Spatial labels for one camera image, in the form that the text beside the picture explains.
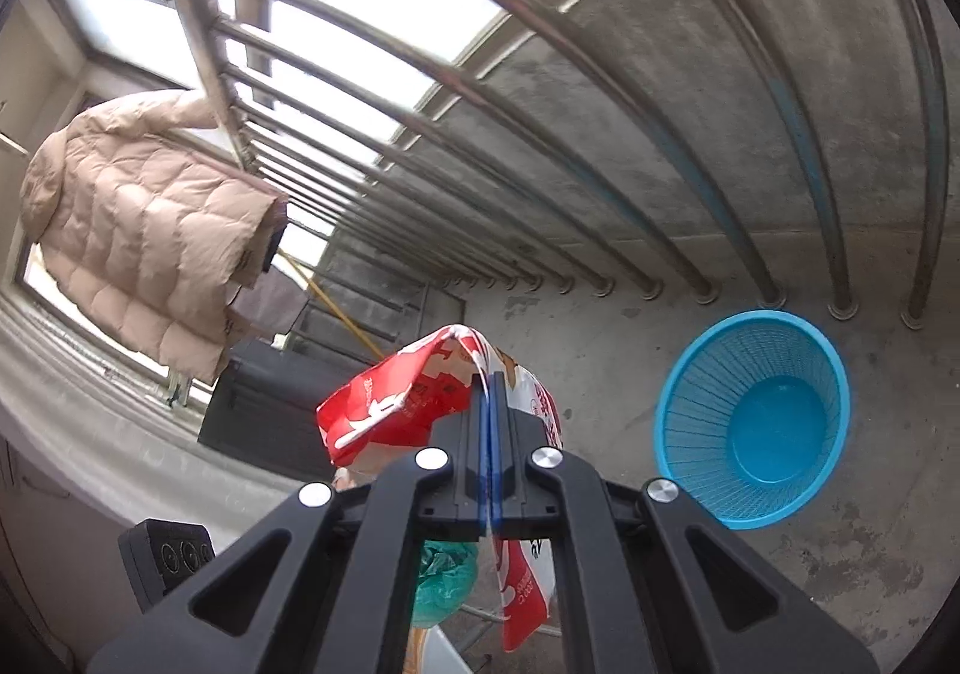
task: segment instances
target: basket rim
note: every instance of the basket rim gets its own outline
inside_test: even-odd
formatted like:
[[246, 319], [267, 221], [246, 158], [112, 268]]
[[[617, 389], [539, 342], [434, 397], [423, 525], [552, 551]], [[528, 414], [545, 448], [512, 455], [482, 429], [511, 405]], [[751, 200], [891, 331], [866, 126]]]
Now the basket rim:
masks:
[[701, 350], [718, 335], [734, 327], [742, 326], [746, 323], [759, 323], [760, 321], [774, 321], [775, 323], [789, 324], [789, 326], [800, 329], [800, 331], [803, 331], [803, 333], [813, 339], [824, 355], [827, 356], [827, 360], [829, 360], [830, 367], [836, 377], [837, 386], [839, 387], [840, 422], [837, 425], [837, 435], [833, 446], [830, 449], [829, 455], [827, 455], [827, 462], [824, 463], [819, 473], [817, 473], [817, 476], [814, 477], [813, 481], [810, 482], [808, 487], [806, 487], [798, 497], [781, 507], [781, 509], [771, 511], [770, 514], [762, 514], [762, 516], [748, 517], [747, 519], [727, 519], [726, 517], [717, 516], [717, 519], [731, 530], [752, 530], [754, 528], [772, 525], [774, 522], [779, 522], [781, 519], [790, 516], [794, 511], [797, 511], [801, 506], [805, 505], [810, 498], [817, 495], [817, 492], [827, 483], [827, 478], [833, 473], [837, 462], [840, 460], [840, 453], [843, 452], [844, 442], [846, 442], [847, 439], [847, 431], [848, 428], [850, 428], [850, 384], [847, 379], [847, 370], [844, 368], [839, 353], [837, 353], [832, 343], [829, 342], [827, 336], [824, 336], [816, 326], [813, 326], [813, 324], [810, 324], [802, 317], [798, 317], [796, 314], [791, 314], [786, 311], [772, 311], [769, 309], [744, 311], [708, 327], [707, 330], [694, 339], [683, 351], [683, 354], [680, 355], [680, 358], [671, 369], [664, 383], [664, 388], [661, 390], [659, 400], [656, 403], [656, 417], [654, 418], [654, 454], [656, 456], [656, 466], [661, 475], [667, 479], [678, 482], [678, 484], [683, 487], [683, 483], [680, 482], [680, 479], [671, 471], [669, 463], [667, 462], [664, 433], [667, 404], [669, 404], [673, 398], [680, 377], [683, 376], [683, 373]]

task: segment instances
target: quilted coat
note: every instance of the quilted coat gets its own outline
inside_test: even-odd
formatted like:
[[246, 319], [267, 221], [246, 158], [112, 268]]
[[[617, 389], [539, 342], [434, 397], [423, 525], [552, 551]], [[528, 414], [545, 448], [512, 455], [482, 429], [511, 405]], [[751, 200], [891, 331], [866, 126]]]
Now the quilted coat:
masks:
[[282, 193], [161, 137], [214, 127], [198, 91], [112, 100], [51, 134], [20, 189], [61, 292], [125, 347], [206, 382], [245, 334], [227, 300], [285, 223]]

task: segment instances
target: gray cloth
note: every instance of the gray cloth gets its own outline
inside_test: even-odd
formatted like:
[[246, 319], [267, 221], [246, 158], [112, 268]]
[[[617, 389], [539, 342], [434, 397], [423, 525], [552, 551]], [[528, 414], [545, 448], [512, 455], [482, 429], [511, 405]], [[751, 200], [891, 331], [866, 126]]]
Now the gray cloth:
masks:
[[264, 336], [289, 333], [306, 306], [307, 294], [274, 266], [257, 277], [253, 287], [240, 287], [229, 304], [232, 311]]

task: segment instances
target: blue plastic basket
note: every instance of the blue plastic basket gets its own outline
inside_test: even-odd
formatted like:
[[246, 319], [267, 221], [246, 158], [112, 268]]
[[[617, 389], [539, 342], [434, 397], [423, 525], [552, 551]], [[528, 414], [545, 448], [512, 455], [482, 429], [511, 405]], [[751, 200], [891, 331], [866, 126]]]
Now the blue plastic basket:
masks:
[[680, 357], [656, 407], [659, 470], [728, 528], [793, 514], [836, 466], [850, 388], [824, 334], [781, 311], [714, 324]]

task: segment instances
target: metal bolt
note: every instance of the metal bolt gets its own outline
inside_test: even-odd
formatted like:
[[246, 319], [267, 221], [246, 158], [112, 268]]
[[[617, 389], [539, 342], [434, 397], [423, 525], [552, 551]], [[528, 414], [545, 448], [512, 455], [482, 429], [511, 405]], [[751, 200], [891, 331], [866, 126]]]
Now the metal bolt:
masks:
[[330, 487], [323, 482], [312, 482], [301, 487], [301, 491], [296, 497], [304, 506], [323, 506], [333, 497], [333, 490], [330, 490]]
[[530, 457], [536, 466], [557, 468], [560, 461], [563, 460], [563, 452], [560, 452], [560, 449], [554, 449], [554, 447], [540, 447], [534, 449], [534, 453]]
[[670, 503], [680, 495], [680, 488], [669, 479], [654, 479], [647, 485], [647, 495], [658, 503]]
[[438, 447], [426, 447], [416, 454], [416, 464], [426, 471], [437, 471], [437, 468], [443, 468], [449, 458], [446, 452]]

